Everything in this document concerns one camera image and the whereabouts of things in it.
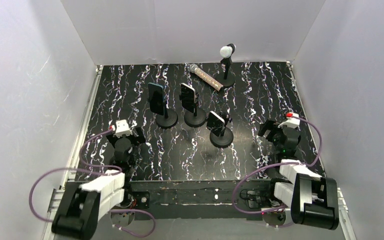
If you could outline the black phone stand front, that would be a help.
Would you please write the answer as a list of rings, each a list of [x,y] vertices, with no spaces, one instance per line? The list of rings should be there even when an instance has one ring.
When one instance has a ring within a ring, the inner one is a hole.
[[[170,129],[178,123],[178,114],[170,108],[164,108],[163,115],[155,116],[156,124],[162,129]]]

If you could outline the black phone stand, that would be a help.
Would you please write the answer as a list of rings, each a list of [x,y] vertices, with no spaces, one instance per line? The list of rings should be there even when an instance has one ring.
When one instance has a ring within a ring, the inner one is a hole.
[[[178,123],[178,114],[170,108],[164,108],[163,115],[155,116],[156,124],[162,129],[170,129]]]
[[[227,127],[227,124],[232,121],[231,116],[227,112],[220,112],[217,113],[219,116],[221,116],[225,120],[225,128],[223,133],[220,136],[216,136],[213,133],[210,132],[210,142],[217,148],[227,148],[229,147],[233,140],[234,135],[232,130]]]
[[[193,103],[187,103],[183,107],[185,109],[184,121],[192,128],[198,128],[207,121],[207,113],[199,107],[199,100],[194,100]]]

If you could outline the blue smartphone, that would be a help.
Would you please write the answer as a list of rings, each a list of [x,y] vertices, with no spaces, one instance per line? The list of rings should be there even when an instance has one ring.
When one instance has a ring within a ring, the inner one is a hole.
[[[154,114],[164,116],[166,114],[164,87],[153,82],[149,82],[147,86],[150,111]]]

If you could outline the black smartphone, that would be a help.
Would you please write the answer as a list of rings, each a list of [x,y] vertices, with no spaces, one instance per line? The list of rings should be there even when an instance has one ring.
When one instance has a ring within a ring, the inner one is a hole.
[[[210,111],[207,117],[206,128],[217,137],[219,137],[225,129],[225,120],[215,113]]]
[[[191,112],[191,113],[194,113],[195,112],[195,108],[196,108],[196,91],[195,89],[186,84],[186,83],[181,83],[180,84],[180,101],[181,101],[181,105],[182,107]]]

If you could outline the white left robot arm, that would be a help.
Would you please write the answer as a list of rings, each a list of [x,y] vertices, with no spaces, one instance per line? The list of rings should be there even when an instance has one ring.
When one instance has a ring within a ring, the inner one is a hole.
[[[90,240],[99,220],[128,198],[127,186],[136,165],[134,150],[146,138],[141,127],[131,133],[116,131],[106,138],[114,149],[111,167],[90,182],[68,185],[52,222],[54,234]]]

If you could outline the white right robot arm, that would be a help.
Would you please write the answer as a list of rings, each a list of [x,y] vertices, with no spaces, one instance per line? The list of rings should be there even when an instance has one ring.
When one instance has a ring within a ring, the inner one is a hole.
[[[300,121],[266,120],[258,135],[273,144],[270,155],[276,166],[268,175],[272,178],[272,196],[290,208],[293,223],[335,230],[339,225],[337,182],[311,171],[296,157],[301,141]]]

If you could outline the black microphone stand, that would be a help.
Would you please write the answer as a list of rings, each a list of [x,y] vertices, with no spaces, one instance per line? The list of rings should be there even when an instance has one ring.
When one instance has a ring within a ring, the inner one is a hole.
[[[235,50],[236,50],[235,44],[229,43],[226,46],[232,46],[233,47],[233,53],[235,52]],[[235,84],[235,78],[233,76],[231,76],[232,74],[230,73],[230,68],[231,68],[231,65],[233,63],[232,55],[229,58],[222,58],[220,63],[222,66],[224,66],[224,71],[223,71],[223,73],[220,73],[216,77],[216,80],[218,82],[220,82],[224,88],[230,88]]]

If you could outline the glitter handheld microphone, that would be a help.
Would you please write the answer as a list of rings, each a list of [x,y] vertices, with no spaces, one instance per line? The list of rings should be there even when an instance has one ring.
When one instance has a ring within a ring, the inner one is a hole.
[[[205,83],[210,85],[212,88],[214,88],[218,92],[223,88],[223,85],[220,82],[218,82],[208,73],[206,73],[201,68],[199,68],[197,64],[194,64],[194,63],[190,64],[189,71],[192,74],[195,74],[196,76],[198,76],[201,80],[203,80]]]

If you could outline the white microphone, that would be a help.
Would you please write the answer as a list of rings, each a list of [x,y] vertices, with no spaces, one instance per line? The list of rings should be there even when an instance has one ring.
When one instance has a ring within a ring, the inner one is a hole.
[[[219,51],[221,57],[224,59],[230,58],[233,52],[234,52],[234,48],[231,45],[225,45]]]

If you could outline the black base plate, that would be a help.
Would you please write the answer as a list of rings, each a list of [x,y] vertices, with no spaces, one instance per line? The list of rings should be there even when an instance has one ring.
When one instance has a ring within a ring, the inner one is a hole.
[[[144,210],[155,219],[247,219],[261,220],[259,212],[281,205],[274,197],[274,180],[134,180],[128,184],[136,199],[135,209]]]

